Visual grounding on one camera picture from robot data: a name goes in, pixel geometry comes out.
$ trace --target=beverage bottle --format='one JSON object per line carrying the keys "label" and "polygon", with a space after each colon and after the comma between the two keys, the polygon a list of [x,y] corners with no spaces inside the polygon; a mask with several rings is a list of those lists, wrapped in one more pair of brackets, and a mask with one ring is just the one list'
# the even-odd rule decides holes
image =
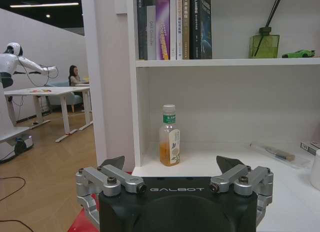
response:
{"label": "beverage bottle", "polygon": [[160,161],[165,166],[180,162],[180,130],[176,126],[176,106],[163,106],[163,125],[159,130]]}

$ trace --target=green toy car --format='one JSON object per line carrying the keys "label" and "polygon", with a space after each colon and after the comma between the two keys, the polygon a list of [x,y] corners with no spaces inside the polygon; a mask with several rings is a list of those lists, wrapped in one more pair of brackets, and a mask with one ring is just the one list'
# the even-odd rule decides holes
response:
{"label": "green toy car", "polygon": [[282,55],[282,58],[312,58],[316,54],[315,50],[302,49],[295,53],[286,53]]}

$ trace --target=red surface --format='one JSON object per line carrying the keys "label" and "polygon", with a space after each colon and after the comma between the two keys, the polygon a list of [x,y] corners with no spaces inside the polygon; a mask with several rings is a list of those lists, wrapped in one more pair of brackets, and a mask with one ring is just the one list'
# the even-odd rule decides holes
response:
{"label": "red surface", "polygon": [[[97,207],[99,208],[99,202],[97,201],[96,195],[92,195],[93,198],[95,198],[95,202],[97,204]],[[68,232],[99,232],[96,227],[93,226],[93,224],[90,222],[90,220],[87,219],[85,215],[84,209],[81,210],[81,212],[78,214],[78,216],[75,218],[73,224],[68,229]]]}

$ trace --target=woman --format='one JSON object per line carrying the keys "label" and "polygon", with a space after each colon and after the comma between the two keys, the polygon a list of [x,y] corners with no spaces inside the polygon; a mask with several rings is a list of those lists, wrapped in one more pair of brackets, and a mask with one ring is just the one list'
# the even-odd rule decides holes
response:
{"label": "woman", "polygon": [[76,84],[86,83],[81,81],[78,75],[78,68],[75,65],[71,65],[69,69],[69,86],[74,87]]}
{"label": "woman", "polygon": [[[69,86],[74,87],[76,84],[83,84],[83,83],[86,83],[86,82],[81,81],[80,76],[78,75],[78,68],[75,65],[71,65],[69,68]],[[82,92],[74,92],[74,94],[84,98]],[[71,107],[72,107],[72,112],[75,112],[74,105],[72,105]]]}

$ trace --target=screw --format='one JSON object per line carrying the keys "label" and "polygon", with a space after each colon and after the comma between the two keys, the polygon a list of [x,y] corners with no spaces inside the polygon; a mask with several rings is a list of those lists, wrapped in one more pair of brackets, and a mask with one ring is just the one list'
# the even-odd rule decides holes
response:
{"label": "screw", "polygon": [[136,188],[136,193],[144,193],[147,190],[147,186],[143,183],[139,184]]}
{"label": "screw", "polygon": [[220,190],[219,185],[217,185],[216,183],[209,184],[209,188],[212,193],[218,193]]}
{"label": "screw", "polygon": [[106,181],[108,184],[116,184],[117,183],[117,179],[115,177],[108,177],[108,179]]}
{"label": "screw", "polygon": [[241,176],[239,178],[239,183],[248,183],[249,182],[249,179],[247,176]]}

